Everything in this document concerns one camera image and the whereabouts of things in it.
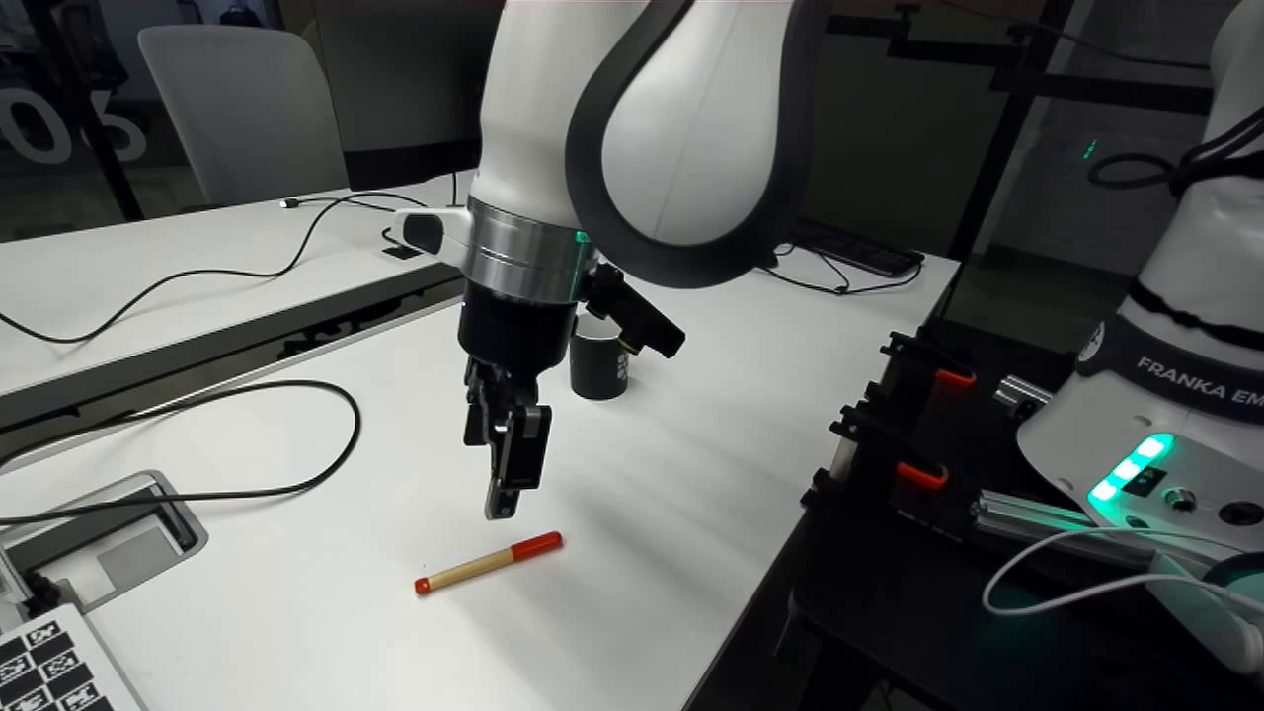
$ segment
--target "cable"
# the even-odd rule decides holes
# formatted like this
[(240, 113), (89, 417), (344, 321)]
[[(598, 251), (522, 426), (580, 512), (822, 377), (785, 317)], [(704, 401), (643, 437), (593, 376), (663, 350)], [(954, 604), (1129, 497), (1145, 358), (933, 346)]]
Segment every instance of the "cable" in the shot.
[(1015, 18), (1015, 15), (967, 7), (967, 5), (954, 5), (954, 0), (933, 0), (933, 5), (951, 7), (951, 11), (959, 11), (959, 15), (986, 18), (986, 23), (1007, 23), (1007, 26), (1018, 26), (1018, 32), (1044, 32), (1044, 34), (1055, 34), (1055, 39), (1062, 39), (1062, 42), (1072, 42), (1072, 45), (1083, 45), (1083, 51), (1094, 51), (1094, 53), (1107, 53), (1107, 60), (1116, 60), (1116, 61), (1176, 67), (1176, 70), (1212, 70), (1209, 61), (1187, 61), (1187, 60), (1129, 53), (1129, 51), (1107, 45), (1107, 42), (1099, 42), (1099, 39), (1084, 39), (1084, 34), (1072, 34), (1072, 32), (1062, 32), (1062, 26), (1040, 23), (1040, 18)]
[(315, 223), (319, 223), (330, 207), (339, 207), (339, 206), (358, 206), (358, 207), (396, 211), (396, 207), (369, 206), (369, 200), (364, 200), (364, 197), (389, 197), (389, 200), (408, 200), (408, 206), (421, 206), (421, 207), (426, 207), (426, 200), (408, 197), (408, 192), (284, 197), (284, 200), (280, 200), (284, 207), (309, 206), (309, 200), (322, 200), (322, 207), (309, 222), (297, 251), (293, 251), (280, 267), (271, 267), (271, 272), (255, 272), (255, 267), (181, 267), (181, 272), (169, 272), (169, 277), (144, 284), (136, 297), (130, 297), (122, 309), (115, 309), (97, 327), (88, 327), (88, 330), (78, 330), (78, 334), (52, 334), (52, 330), (38, 330), (38, 327), (18, 325), (18, 321), (6, 317), (6, 311), (0, 311), (0, 325), (6, 325), (10, 330), (18, 330), (18, 334), (28, 334), (28, 339), (42, 339), (42, 344), (89, 344), (89, 339), (97, 339), (103, 330), (111, 330), (130, 309), (136, 309), (144, 297), (153, 297), (159, 288), (164, 288), (164, 284), (173, 284), (173, 281), (189, 281), (189, 277), (280, 281), (280, 277), (288, 277), (288, 272), (304, 259), (304, 251), (309, 251), (309, 243), (311, 243), (311, 238), (315, 238)]
[(344, 398), (348, 411), (350, 411), (350, 434), (348, 434), (344, 448), (339, 448), (319, 473), (311, 473), (311, 479), (304, 479), (304, 483), (293, 483), (293, 485), (151, 492), (151, 497), (94, 502), (94, 506), (42, 510), (42, 512), (6, 512), (6, 518), (0, 518), (0, 525), (64, 519), (64, 518), (88, 518), (88, 512), (103, 512), (103, 510), (161, 506), (161, 502), (255, 502), (255, 497), (297, 497), (297, 492), (309, 492), (309, 489), (322, 485), (330, 473), (344, 469), (344, 460), (348, 460), (350, 448), (358, 447), (364, 411), (358, 411), (358, 398), (355, 398), (348, 388), (329, 381), (329, 377), (269, 377), (269, 381), (247, 381), (247, 388), (205, 392), (205, 393), (189, 393), (189, 398), (178, 398), (178, 401), (164, 401), (164, 406), (151, 406), (151, 411), (130, 411), (130, 415), (117, 415), (117, 417), (105, 417), (105, 423), (97, 423), (97, 426), (89, 426), (89, 431), (151, 423), (151, 417), (164, 417), (164, 415), (178, 415), (178, 411), (193, 411), (193, 406), (205, 406), (205, 401), (240, 398), (240, 393), (255, 393), (255, 392), (329, 392), (329, 393)]
[(1225, 585), (1209, 585), (1209, 580), (1196, 580), (1196, 577), (1179, 577), (1179, 571), (1116, 577), (1116, 580), (1101, 580), (1101, 585), (1088, 585), (1088, 589), (1078, 589), (1078, 592), (1065, 592), (1065, 596), (1050, 596), (1050, 601), (1040, 601), (1040, 604), (1018, 604), (1018, 608), (1004, 608), (1004, 604), (991, 601), (996, 589), (997, 589), (997, 580), (1004, 580), (1011, 568), (1018, 568), (1026, 555), (1036, 555), (1036, 551), (1044, 551), (1044, 547), (1050, 547), (1050, 546), (1059, 546), (1059, 542), (1069, 542), (1069, 537), (1136, 537), (1136, 531), (1133, 531), (1133, 530), (1065, 530), (1065, 531), (1050, 531), (1050, 537), (1018, 547), (1011, 560), (1004, 560), (1004, 564), (996, 568), (996, 577), (982, 585), (982, 596), (980, 596), (982, 608), (986, 608), (991, 616), (1044, 616), (1044, 610), (1055, 610), (1055, 608), (1065, 608), (1065, 604), (1083, 604), (1083, 601), (1094, 601), (1094, 596), (1107, 596), (1107, 592), (1136, 589), (1136, 585), (1191, 585), (1191, 589), (1202, 589), (1202, 592), (1209, 592), (1209, 596), (1221, 596), (1221, 601), (1228, 601), (1228, 604), (1236, 604), (1236, 608), (1245, 608), (1245, 610), (1250, 610), (1250, 616), (1264, 616), (1264, 604), (1258, 604), (1258, 601), (1241, 596), (1241, 592), (1233, 592), (1233, 589), (1225, 589)]
[(284, 197), (280, 206), (284, 207), (297, 207), (297, 206), (329, 206), (329, 200), (339, 200), (339, 206), (358, 206), (358, 207), (373, 207), (373, 211), (396, 211), (389, 206), (373, 206), (373, 200), (402, 200), (402, 206), (414, 206), (414, 207), (431, 207), (431, 200), (421, 197), (412, 197), (412, 192), (386, 192), (386, 189), (355, 189), (355, 192), (344, 192), (344, 197)]
[(763, 272), (774, 277), (774, 281), (780, 281), (780, 284), (795, 284), (795, 288), (804, 288), (804, 292), (822, 292), (822, 297), (866, 297), (866, 292), (904, 288), (904, 284), (918, 281), (918, 267), (924, 267), (924, 264), (914, 264), (914, 267), (911, 267), (908, 277), (900, 277), (900, 281), (851, 288), (851, 281), (841, 272), (838, 259), (829, 259), (824, 251), (812, 251), (812, 247), (800, 247), (800, 251), (816, 257), (841, 284), (832, 284), (832, 288), (829, 288), (829, 284), (810, 284), (810, 281), (795, 281), (795, 277), (785, 277), (785, 272), (778, 272), (778, 267), (763, 267)]
[(1111, 153), (1094, 161), (1088, 180), (1101, 189), (1167, 184), (1173, 197), (1179, 197), (1191, 180), (1203, 180), (1203, 178), (1233, 178), (1233, 172), (1264, 178), (1264, 151), (1236, 153), (1258, 138), (1264, 138), (1264, 106), (1233, 121), (1225, 135), (1183, 151), (1179, 161), (1167, 161), (1162, 153)]

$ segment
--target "white desk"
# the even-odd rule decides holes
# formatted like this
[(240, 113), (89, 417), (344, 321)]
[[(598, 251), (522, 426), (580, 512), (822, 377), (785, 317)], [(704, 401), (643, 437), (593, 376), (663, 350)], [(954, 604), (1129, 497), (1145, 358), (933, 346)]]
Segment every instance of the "white desk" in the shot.
[[(447, 206), (451, 180), (435, 178), (402, 184), (397, 192)], [(280, 207), (277, 200), (210, 207), (161, 222), (132, 222), (111, 227), (82, 227), (64, 238), (36, 238), (0, 243), (0, 311), (38, 330), (74, 334), (103, 325), (117, 305), (181, 267), (280, 267), (319, 206)], [(142, 300), (117, 327), (78, 346), (28, 339), (0, 325), (0, 431), (69, 406), (69, 398), (97, 398), (130, 377), (159, 377), (178, 368), (205, 364), (231, 346), (230, 327), (288, 311), (288, 325), (329, 321), (315, 300), (367, 292), (386, 284), (389, 297), (451, 284), (454, 272), (435, 267), (431, 257), (396, 259), (383, 251), (380, 227), (386, 211), (339, 206), (330, 207), (300, 267), (284, 281), (193, 277)], [(277, 327), (240, 330), (247, 339), (277, 339)]]
[[(680, 358), (641, 354), (633, 392), (558, 406), (543, 485), (481, 519), (484, 448), (463, 447), (458, 309), (300, 354), (364, 398), (364, 447), (284, 506), (200, 506), (210, 546), (89, 621), (153, 711), (251, 705), (680, 705), (785, 546), (841, 401), (882, 376), (954, 264), (904, 292), (829, 300), (763, 272), (649, 297), (687, 327)], [(178, 489), (293, 483), (344, 442), (344, 401), (261, 393), (0, 473), (36, 510), (159, 467)], [(554, 555), (414, 601), (412, 580), (560, 530)]]

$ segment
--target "pencil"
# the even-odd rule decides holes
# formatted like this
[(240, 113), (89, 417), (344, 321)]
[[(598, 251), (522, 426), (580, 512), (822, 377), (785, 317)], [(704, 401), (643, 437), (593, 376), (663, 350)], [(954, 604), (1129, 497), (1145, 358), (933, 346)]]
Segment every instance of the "pencil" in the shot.
[(437, 589), (451, 589), (451, 585), (463, 585), (463, 580), (472, 580), (472, 577), (508, 568), (508, 564), (522, 564), (522, 560), (530, 560), (530, 555), (543, 555), (543, 551), (554, 551), (554, 547), (560, 547), (560, 531), (558, 531), (558, 530), (550, 530), (550, 531), (539, 531), (539, 537), (523, 537), (523, 542), (516, 542), (516, 546), (508, 546), (508, 547), (497, 547), (497, 551), (463, 560), (463, 564), (454, 564), (454, 568), (419, 577), (412, 589), (414, 589), (419, 596), (431, 596), (431, 592), (437, 592)]

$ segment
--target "black cable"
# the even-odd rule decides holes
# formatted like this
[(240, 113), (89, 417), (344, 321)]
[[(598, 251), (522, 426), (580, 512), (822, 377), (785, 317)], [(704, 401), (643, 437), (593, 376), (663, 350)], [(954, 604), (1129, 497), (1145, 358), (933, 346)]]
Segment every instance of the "black cable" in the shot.
[(851, 281), (845, 277), (845, 267), (838, 264), (838, 259), (829, 259), (824, 251), (812, 251), (812, 247), (804, 247), (810, 257), (816, 257), (841, 284), (810, 284), (810, 281), (795, 281), (795, 277), (785, 277), (785, 272), (778, 272), (778, 267), (763, 267), (764, 277), (774, 277), (774, 281), (780, 281), (780, 284), (795, 284), (795, 288), (804, 288), (804, 292), (822, 292), (822, 297), (866, 297), (866, 292), (889, 292), (889, 288), (904, 288), (904, 284), (911, 284), (911, 281), (918, 281), (918, 259), (914, 259), (914, 267), (908, 267), (900, 281), (883, 281), (883, 284), (866, 284), (866, 288), (851, 288)]
[(933, 5), (951, 7), (951, 11), (959, 11), (959, 15), (986, 18), (986, 23), (1007, 23), (1007, 26), (1018, 26), (1018, 32), (1044, 32), (1044, 34), (1055, 34), (1055, 39), (1072, 42), (1072, 45), (1083, 45), (1083, 51), (1107, 53), (1107, 60), (1115, 60), (1115, 61), (1176, 67), (1176, 70), (1212, 70), (1209, 61), (1187, 61), (1187, 60), (1129, 53), (1129, 51), (1107, 45), (1107, 42), (1099, 42), (1099, 39), (1084, 39), (1084, 34), (1072, 34), (1072, 32), (1062, 32), (1062, 26), (1040, 23), (1040, 18), (1015, 18), (1015, 15), (967, 7), (967, 5), (954, 5), (954, 0), (933, 0)]
[(431, 200), (421, 197), (412, 197), (412, 192), (386, 192), (386, 189), (355, 189), (355, 192), (344, 192), (344, 197), (284, 197), (280, 206), (284, 207), (297, 207), (297, 206), (329, 206), (329, 200), (344, 200), (344, 206), (358, 206), (358, 207), (373, 207), (373, 211), (396, 211), (389, 206), (373, 206), (373, 200), (402, 200), (402, 206), (414, 206), (414, 207), (431, 207)]
[(1179, 161), (1167, 161), (1162, 153), (1111, 153), (1088, 164), (1088, 180), (1101, 189), (1167, 184), (1167, 192), (1179, 197), (1191, 180), (1203, 178), (1264, 178), (1264, 151), (1236, 153), (1255, 138), (1264, 138), (1264, 106), (1233, 121), (1225, 135), (1183, 151)]
[(304, 259), (304, 251), (309, 251), (309, 243), (311, 243), (311, 238), (315, 238), (315, 223), (319, 223), (330, 207), (339, 207), (339, 206), (358, 206), (358, 207), (396, 211), (396, 207), (369, 206), (369, 200), (364, 200), (364, 197), (389, 197), (389, 200), (408, 200), (408, 206), (426, 207), (426, 200), (408, 197), (408, 192), (284, 197), (284, 200), (280, 200), (284, 207), (293, 207), (293, 206), (311, 206), (311, 200), (322, 200), (322, 207), (309, 222), (309, 234), (300, 238), (300, 247), (297, 247), (280, 267), (271, 267), (271, 272), (251, 272), (251, 267), (181, 267), (181, 272), (169, 272), (169, 277), (144, 284), (144, 288), (142, 288), (136, 297), (130, 297), (117, 311), (111, 311), (97, 327), (78, 330), (78, 334), (52, 334), (52, 330), (38, 330), (38, 327), (18, 325), (18, 321), (6, 317), (6, 311), (0, 311), (0, 325), (6, 325), (10, 330), (18, 330), (18, 334), (28, 334), (28, 339), (42, 339), (42, 344), (89, 344), (89, 339), (97, 339), (103, 330), (111, 330), (130, 309), (136, 309), (144, 297), (153, 297), (159, 288), (164, 288), (164, 284), (173, 284), (173, 281), (189, 281), (189, 277), (280, 281), (280, 277), (288, 277), (288, 272)]
[(329, 393), (344, 398), (348, 411), (350, 411), (350, 434), (348, 434), (344, 448), (339, 448), (319, 473), (311, 473), (311, 479), (304, 479), (304, 483), (293, 483), (293, 485), (144, 492), (144, 497), (122, 497), (122, 502), (94, 502), (94, 506), (69, 506), (69, 510), (42, 510), (42, 512), (0, 518), (0, 525), (64, 519), (64, 518), (88, 518), (88, 512), (103, 512), (103, 510), (130, 510), (130, 506), (297, 497), (297, 492), (309, 492), (309, 489), (322, 485), (330, 473), (344, 469), (344, 460), (348, 460), (350, 448), (358, 447), (364, 411), (358, 411), (358, 398), (355, 398), (348, 388), (322, 381), (322, 377), (269, 377), (269, 381), (247, 381), (247, 388), (205, 392), (205, 393), (178, 398), (178, 401), (164, 401), (164, 406), (115, 415), (115, 417), (105, 417), (105, 423), (97, 423), (97, 426), (89, 426), (89, 431), (151, 423), (151, 417), (161, 417), (161, 415), (193, 411), (193, 406), (219, 401), (219, 398), (240, 398), (240, 393), (251, 393), (251, 392), (329, 392)]

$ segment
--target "laptop keyboard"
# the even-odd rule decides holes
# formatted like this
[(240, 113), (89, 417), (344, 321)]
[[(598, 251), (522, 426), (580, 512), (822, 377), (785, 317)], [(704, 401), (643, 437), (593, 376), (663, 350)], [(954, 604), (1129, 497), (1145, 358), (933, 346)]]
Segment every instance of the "laptop keyboard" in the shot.
[(0, 635), (0, 711), (136, 711), (117, 667), (64, 604)]

